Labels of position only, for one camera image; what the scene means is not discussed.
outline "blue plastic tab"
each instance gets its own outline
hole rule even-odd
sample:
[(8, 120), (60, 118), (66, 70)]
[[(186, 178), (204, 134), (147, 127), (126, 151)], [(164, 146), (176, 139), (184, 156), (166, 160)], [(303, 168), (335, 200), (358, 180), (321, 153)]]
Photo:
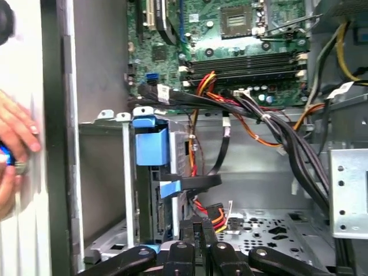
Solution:
[(138, 166), (162, 166), (170, 162), (167, 128), (136, 135), (136, 162)]
[(156, 117), (138, 117), (133, 119), (132, 125), (134, 128), (154, 128), (156, 125)]
[(181, 190), (182, 190), (182, 184), (179, 180), (171, 182), (171, 183), (160, 182), (160, 195), (161, 195), (161, 198), (165, 198), (165, 197), (171, 196), (175, 193), (179, 193), (179, 192), (181, 192)]
[(160, 246), (157, 246), (155, 244), (142, 244), (142, 246), (147, 246), (149, 247), (150, 249), (153, 249), (156, 251), (156, 253), (158, 254), (161, 250)]

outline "blue sata port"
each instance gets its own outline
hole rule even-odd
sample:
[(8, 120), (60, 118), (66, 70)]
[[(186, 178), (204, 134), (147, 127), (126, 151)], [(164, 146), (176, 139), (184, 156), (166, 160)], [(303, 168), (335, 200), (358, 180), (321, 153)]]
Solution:
[(146, 73), (145, 79), (148, 85), (157, 85), (158, 80), (159, 80), (159, 74), (158, 73)]

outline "grey metal wall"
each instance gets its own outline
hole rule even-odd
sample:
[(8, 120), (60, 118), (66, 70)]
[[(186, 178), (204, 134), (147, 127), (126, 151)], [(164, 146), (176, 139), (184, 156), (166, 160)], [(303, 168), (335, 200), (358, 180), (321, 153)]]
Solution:
[[(264, 125), (247, 121), (261, 138), (274, 142)], [(205, 153), (206, 171), (216, 161), (221, 145), (221, 121), (208, 122), (212, 126), (198, 128), (198, 137)], [(221, 168), (223, 184), (200, 197), (205, 205), (233, 200), (237, 208), (307, 209), (310, 202), (300, 189), (292, 195), (294, 176), (289, 159), (276, 148), (266, 147), (252, 139), (237, 122), (232, 121), (231, 142)]]
[[(121, 0), (74, 1), (79, 122), (93, 121), (102, 109), (125, 111), (125, 5)], [(82, 134), (80, 171), (88, 241), (125, 216), (121, 137)]]

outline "fingernail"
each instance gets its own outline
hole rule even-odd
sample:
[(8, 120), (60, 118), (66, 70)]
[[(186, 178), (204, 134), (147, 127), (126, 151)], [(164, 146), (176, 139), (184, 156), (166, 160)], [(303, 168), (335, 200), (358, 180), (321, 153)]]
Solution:
[(34, 152), (39, 151), (40, 149), (41, 149), (41, 145), (39, 143), (34, 143), (30, 147), (30, 150)]
[(39, 130), (34, 125), (32, 125), (30, 129), (33, 134), (39, 134)]
[(5, 169), (5, 172), (7, 174), (15, 174), (16, 173), (16, 168), (14, 166), (7, 166)]

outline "finger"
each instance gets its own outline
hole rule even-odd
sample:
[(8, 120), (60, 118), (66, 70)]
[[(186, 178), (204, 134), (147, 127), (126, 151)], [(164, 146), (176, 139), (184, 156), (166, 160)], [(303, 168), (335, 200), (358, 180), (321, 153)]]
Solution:
[(0, 150), (0, 175), (6, 167), (7, 156)]
[(0, 140), (9, 148), (15, 159), (27, 161), (27, 153), (18, 135), (3, 120), (0, 120)]
[(14, 191), (16, 168), (7, 166), (0, 183), (0, 210), (7, 204)]
[(6, 217), (7, 214), (9, 214), (15, 202), (16, 202), (16, 197), (14, 193), (12, 193), (7, 203), (2, 208), (0, 208), (0, 220)]
[(22, 141), (30, 148), (31, 151), (37, 152), (41, 149), (41, 145), (34, 134), (26, 127), (26, 125), (16, 116), (11, 114), (7, 109), (2, 109), (0, 118), (5, 122)]
[(15, 103), (4, 91), (1, 91), (0, 93), (0, 100), (3, 106), (13, 115), (18, 117), (18, 119), (21, 120), (33, 134), (39, 134), (37, 125), (31, 119), (30, 114), (28, 112), (24, 112), (24, 109), (20, 108), (20, 105)]

